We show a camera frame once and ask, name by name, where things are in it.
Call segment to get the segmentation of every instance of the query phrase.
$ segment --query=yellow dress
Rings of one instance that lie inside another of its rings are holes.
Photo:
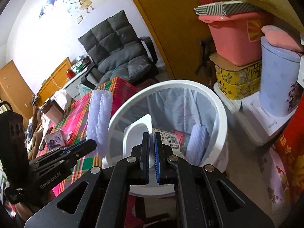
[[[92,5],[92,2],[90,0],[80,0],[80,3],[80,9],[86,9],[87,7]]]

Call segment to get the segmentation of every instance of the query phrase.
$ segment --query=ceiling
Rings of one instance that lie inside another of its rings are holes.
[[[0,47],[7,43],[13,24],[26,0],[10,0],[0,15]]]

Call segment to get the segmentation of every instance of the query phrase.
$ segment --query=light blue cylindrical container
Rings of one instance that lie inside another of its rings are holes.
[[[300,56],[293,51],[262,44],[262,74],[259,99],[262,107],[277,117],[287,116],[297,107],[302,87],[297,83]]]

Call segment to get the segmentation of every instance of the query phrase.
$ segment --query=orange sticker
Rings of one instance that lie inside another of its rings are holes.
[[[247,33],[250,42],[258,41],[263,36],[261,21],[247,21]]]

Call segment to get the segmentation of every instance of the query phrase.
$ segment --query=pink bucket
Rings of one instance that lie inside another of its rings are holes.
[[[234,15],[200,15],[208,23],[216,51],[236,66],[243,66],[262,58],[261,28],[271,24],[273,15],[267,12]]]

